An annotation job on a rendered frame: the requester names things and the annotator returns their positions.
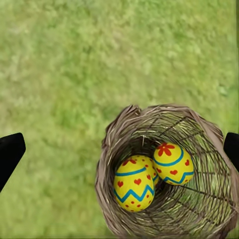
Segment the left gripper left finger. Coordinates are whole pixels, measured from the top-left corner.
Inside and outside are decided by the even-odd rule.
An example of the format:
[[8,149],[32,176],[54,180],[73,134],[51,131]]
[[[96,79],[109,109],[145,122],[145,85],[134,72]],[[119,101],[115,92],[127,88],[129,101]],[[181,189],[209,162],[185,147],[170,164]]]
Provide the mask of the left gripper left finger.
[[26,151],[21,132],[0,138],[0,193]]

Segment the wicker basket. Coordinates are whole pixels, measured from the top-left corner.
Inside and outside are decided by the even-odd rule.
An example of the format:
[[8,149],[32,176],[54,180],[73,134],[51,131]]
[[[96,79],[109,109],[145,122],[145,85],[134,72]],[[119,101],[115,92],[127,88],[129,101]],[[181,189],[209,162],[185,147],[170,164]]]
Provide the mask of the wicker basket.
[[[102,154],[96,164],[95,192],[108,230],[116,239],[185,239],[187,236],[192,239],[226,239],[239,221],[239,172],[224,152],[226,137],[219,126],[180,104],[154,105],[143,110],[138,105],[131,103],[124,108],[105,128],[106,136],[101,141]],[[202,139],[206,150],[194,135]],[[135,143],[139,140],[142,142]],[[188,183],[167,185],[161,179],[155,188],[152,203],[145,210],[128,212],[122,209],[114,196],[114,179],[119,166],[128,157],[136,155],[145,155],[153,160],[156,148],[164,143],[179,145],[189,153],[195,164],[196,189],[188,187]],[[207,153],[215,165],[215,172],[211,167],[209,172]],[[202,174],[204,192],[202,188],[200,190],[199,173]],[[212,189],[213,194],[211,192],[213,181],[210,183],[210,174],[211,178],[213,175],[217,178],[217,195],[216,188],[215,192]],[[228,185],[224,196],[226,179]],[[191,198],[191,193],[188,202],[183,204],[179,200],[182,196],[184,198],[187,189],[192,193],[195,191],[195,194]],[[198,204],[200,194],[204,196]],[[211,197],[212,205],[214,200],[216,203],[213,208],[211,205],[205,216]],[[218,202],[218,213],[213,217]],[[229,204],[231,209],[226,214]],[[190,228],[199,221],[199,225]],[[203,227],[209,224],[199,237],[194,238],[204,222]],[[215,231],[210,233],[215,227]]]

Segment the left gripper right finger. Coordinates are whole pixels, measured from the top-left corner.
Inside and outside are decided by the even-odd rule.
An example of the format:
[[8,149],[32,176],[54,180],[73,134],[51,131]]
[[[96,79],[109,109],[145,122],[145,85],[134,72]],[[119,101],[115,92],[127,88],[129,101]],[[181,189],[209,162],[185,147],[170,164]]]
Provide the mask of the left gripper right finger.
[[224,152],[239,172],[239,134],[227,134],[224,143]]

